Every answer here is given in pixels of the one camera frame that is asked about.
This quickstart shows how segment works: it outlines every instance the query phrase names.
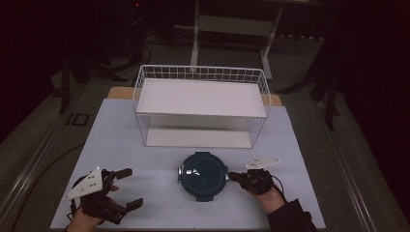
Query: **gray floor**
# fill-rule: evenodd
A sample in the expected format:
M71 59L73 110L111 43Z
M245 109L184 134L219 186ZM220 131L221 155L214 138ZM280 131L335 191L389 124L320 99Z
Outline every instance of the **gray floor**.
M271 89L281 89L301 80L320 45L320 41L276 39L269 56L274 75L269 84ZM147 43L147 46L152 50L150 64L190 63L191 47L186 43ZM220 49L205 45L200 48L198 65L261 68L257 50ZM137 69L121 75L132 79L136 72ZM112 82L97 76L87 85L72 81L72 104L63 115L58 114L59 99L49 97L44 100L0 145L1 200L9 199L6 197L15 180L26 178L19 174L32 157L43 155L38 162L39 167L33 172L39 174L56 158L84 143L110 88L130 83ZM343 95L337 95L340 116L334 119L336 131L329 132L323 123L321 102L313 102L308 97L310 89L311 86L307 86L280 97L291 118L327 224L324 231L410 231ZM87 114L90 120L85 127L72 126L67 123L71 113ZM30 193L16 231L49 230L80 152L81 148L71 151L44 173ZM8 217L4 221L7 225L2 225L4 231L10 230L17 208L7 212ZM358 212L365 215L365 219L359 217Z

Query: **dark background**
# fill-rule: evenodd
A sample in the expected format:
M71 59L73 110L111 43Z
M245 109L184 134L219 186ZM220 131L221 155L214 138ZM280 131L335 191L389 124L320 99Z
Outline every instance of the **dark background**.
M53 92L49 78L61 70L67 40L98 61L106 62L108 53L121 55L135 2L96 2L0 3L0 142ZM193 1L149 2L141 1L139 10L153 30L172 37L174 24L193 24ZM326 38L311 70L340 67L337 88L409 219L410 7L406 1L352 6L338 20L334 8L289 7L278 32L296 40ZM330 57L337 62L327 62Z

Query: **black cable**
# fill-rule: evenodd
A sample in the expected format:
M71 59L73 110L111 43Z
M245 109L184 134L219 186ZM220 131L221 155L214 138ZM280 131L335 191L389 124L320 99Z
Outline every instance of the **black cable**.
M147 45L145 45L145 44L144 44L142 47L145 47L145 49L148 50L148 58L147 58L147 60L144 62L144 59L142 58L142 55L141 55L141 61L142 61L142 64L143 64L143 65L148 65L149 62L150 62L150 60L151 60L152 51L151 51L151 49L150 49ZM134 84L135 84L135 82L136 82L136 79L138 78L138 75L139 75L139 72L136 74L135 78L132 80L131 87L134 86Z
M84 144L85 144L85 143L81 143L81 144L79 144L79 145L77 145L77 146L71 148L69 151L63 153L63 154L60 155L57 159L55 159L51 164L49 164L49 165L45 168L45 170L43 170L42 173L40 173L40 175L37 177L37 179L36 179L36 180L34 181L34 183L32 184L32 187L28 190L28 192L27 192L27 194L26 194L26 196L25 196L25 198L24 198L24 200L23 200L23 202L22 202L22 204L21 204L21 206L20 206L20 209L18 210L18 213L17 213L17 215L15 216L15 222L13 223L13 227L12 227L12 230L11 230L12 232L15 231L15 228L17 227L18 219L20 218L21 213L23 212L24 207L25 207L25 205L27 204L27 201L28 201L28 199L29 199L31 193L33 192L34 188L36 187L36 184L40 181L40 179L41 179L42 176L45 174L45 172L48 171L48 169L50 169L50 167L51 167L52 165L54 165L57 161L59 161L61 158L63 158L64 156L68 155L69 153L73 152L74 150L76 150L76 149L78 149L78 148L84 146Z
M279 189L278 186L275 183L274 183L274 188L279 191L279 194L281 195L283 201L285 203L287 203L286 197L284 196L284 188L283 188L283 184L281 183L281 180L278 177L274 176L274 175L271 175L271 176L273 178L277 179L277 181L280 183L280 188L281 189Z
M139 65L139 62L138 62L138 64L135 64L132 68L128 69L127 71L116 72L115 74L121 76L121 75L124 75L124 74L127 74L127 73L131 73L131 72L133 72L136 68L138 68L138 65ZM103 77L100 77L100 78L98 78L98 77L90 77L90 79L91 79L91 80L105 80L106 78L103 78Z
M74 189L74 187L75 187L76 185L78 185L78 183L80 183L82 180L84 180L85 177L86 177L86 176L83 176L83 177L79 178L79 179L73 184L72 189ZM70 215L73 215L73 216L74 216L74 213L75 213L79 208L81 208L81 205L78 206L78 208L77 208L76 205L75 205L75 199L72 199L72 204L70 205L71 211L67 214L67 218L68 218L70 221L72 221L72 218L70 217Z
M96 7L96 3L95 3L94 0L92 1L92 5L93 5L93 6L92 6L93 9L88 9L88 10L92 10L92 11L94 12L94 18L96 19L97 23L100 25L100 24L101 24L101 21L100 21L98 9L97 9L97 7ZM128 5L129 5L129 7L130 7L130 8L129 8L129 11L130 11L129 26L132 27L132 24L133 24L133 20L132 20L132 14L133 14L132 2L130 1ZM82 18L82 14L77 17L76 23L78 23L81 19L83 19L83 18ZM65 35L65 38L68 38L69 35L72 34L72 33L73 33L73 32L66 33L66 34L68 34L68 35ZM126 41L125 41L126 47L125 47L125 50L124 50L124 56L125 56L125 54L130 50L130 47L129 47L129 43L130 43L130 28L127 28L127 33L126 33L126 34L127 34L127 35L126 35ZM129 69L132 69L132 70L133 70L133 69L135 69L135 68L137 67L138 61L139 61L139 55L133 54L128 60L129 60L129 61L126 62L125 64L121 64L121 65L118 65L118 66L115 66L115 67L111 67L111 66L105 65L105 64L103 64L103 63L101 63L101 62L96 62L96 63L97 63L98 65L102 66L104 69L110 71L110 72L113 72L113 73L123 72L123 71L129 70ZM95 69L95 67L92 67L92 66L89 66L89 65L88 65L87 67L90 68L90 69L93 69L93 70L97 70L97 71L99 70L99 69Z
M281 188L280 191L282 192L282 194L284 194L283 184L281 183L280 179L278 177L274 176L274 175L271 175L271 176L273 178L277 179L277 181L280 183L280 188Z

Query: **wire basket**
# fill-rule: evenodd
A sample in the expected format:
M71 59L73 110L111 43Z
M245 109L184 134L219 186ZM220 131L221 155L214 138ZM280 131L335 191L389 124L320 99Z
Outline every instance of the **wire basket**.
M266 117L269 114L269 109L272 103L265 73L260 69L205 66L143 65L139 70L138 77L135 82L133 92L133 107L145 145L147 145L147 138L151 125L152 115L138 114L137 106L141 93L144 89L144 82L147 78L254 84L259 90L260 100L263 103ZM250 147L252 147L255 143L256 138L266 120L266 117L247 118Z

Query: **cable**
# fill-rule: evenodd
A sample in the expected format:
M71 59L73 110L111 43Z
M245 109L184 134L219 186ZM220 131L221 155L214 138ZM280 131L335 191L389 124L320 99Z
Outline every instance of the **cable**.
M82 180L84 180L85 177L86 177L86 176L83 176L83 177L79 178L79 179L73 184L72 189L74 189L74 187L75 187L76 185L78 185L78 183L80 183ZM78 207L76 207L76 206L75 206L75 199L72 199L72 205L70 206L71 211L67 214L67 218L68 218L70 221L73 220L73 219L70 217L70 215L74 215L75 212L76 212L79 208L81 208L81 205L79 205Z
M132 1L130 0L128 2L130 4L130 21L129 21L129 24L130 24L130 26L132 26ZM129 38L129 36L130 36L129 29L130 28L128 28L128 27L126 29L127 37L126 37L126 48L124 49L124 54L123 54L124 57L126 57L128 49L129 49L129 40L130 40L130 38Z
M151 60L152 51L151 51L151 49L150 49L147 45L145 45L145 44L144 44L142 47L145 47L145 48L148 50L148 58L147 58L146 61L144 61L144 59L142 58L142 55L141 55L141 61L142 61L142 64L143 64L143 65L148 65L149 62L150 62L150 60ZM133 78L132 83L131 83L131 87L134 86L134 84L135 84L137 78L138 78L138 74Z
M282 194L284 194L284 189L283 189L283 184L281 183L280 179L274 175L271 175L273 178L277 179L277 181L280 183L280 188L279 189L281 191Z
M178 38L183 37L183 36L185 36L185 35L187 35L187 34L189 34L189 33L191 33L191 32L193 32L193 29L190 29L190 30L188 30L188 31L186 31L186 32L183 32L183 33L181 33L181 34L179 34L179 35L177 35L177 36L174 36L172 39L178 39ZM160 37L161 40L158 40L158 41L153 40L155 37ZM146 38L145 41L146 41L146 42L149 42L149 43L155 43L155 44L163 44L163 43L167 43L167 42L168 42L168 40L165 39L161 34L155 34L155 35L153 35L153 36L150 36L150 37Z
M122 71L122 72L116 72L115 74L121 76L121 75L124 75L124 74L127 74L127 73L131 73L131 72L133 72L136 68L138 68L138 65L139 65L139 62L138 62L138 63L135 63L135 65L133 65L133 66L130 67L129 69L124 70L124 71ZM90 76L90 79L91 79L91 80L106 80L106 78L104 78L104 77L97 78L97 77L91 77L91 76Z
M49 165L45 168L45 170L43 170L42 173L40 173L40 175L39 175L39 176L37 177L37 179L34 181L32 187L30 188L30 190L27 192L27 194L26 194L26 196L25 196L25 198L24 198L24 200L23 200L23 202L22 202L22 204L21 204L21 206L20 206L20 209L18 210L18 213L17 213L17 215L15 216L15 222L13 223L13 227L12 227L12 230L11 230L12 232L15 231L15 228L17 227L18 219L20 218L21 213L22 213L23 210L24 210L24 206L27 204L27 201L28 201L28 199L29 199L31 193L33 192L34 188L36 187L36 184L40 181L40 179L41 179L42 176L45 174L45 172L48 171L48 169L49 169L52 165L54 165L57 161L59 161L61 158L63 158L64 156L68 155L69 153L75 151L76 149L78 149L78 148L84 146L84 144L85 144L85 143L81 143L81 144L79 144L79 145L77 145L77 146L71 148L69 151L63 153L63 154L60 155L57 159L55 159L51 164L49 164Z

